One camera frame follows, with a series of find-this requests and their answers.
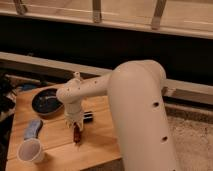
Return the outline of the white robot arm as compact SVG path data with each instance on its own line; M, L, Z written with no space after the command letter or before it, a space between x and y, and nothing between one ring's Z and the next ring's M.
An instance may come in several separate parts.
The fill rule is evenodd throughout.
M72 126L83 125L83 98L108 96L125 171L181 171L162 99L165 80L158 62L129 61L104 76L75 77L56 96Z

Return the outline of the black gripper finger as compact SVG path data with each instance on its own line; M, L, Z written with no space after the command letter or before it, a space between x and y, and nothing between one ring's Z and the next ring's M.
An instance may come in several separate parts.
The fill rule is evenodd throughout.
M90 123L93 122L93 118L89 118L89 119L84 119L83 120L84 123Z
M84 118L92 118L93 113L84 113Z

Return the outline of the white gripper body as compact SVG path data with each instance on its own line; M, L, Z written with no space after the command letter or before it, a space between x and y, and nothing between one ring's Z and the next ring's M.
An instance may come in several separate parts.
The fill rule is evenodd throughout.
M74 124L82 129L83 128L83 116L80 114L66 114L65 115L66 124L68 127L74 127Z

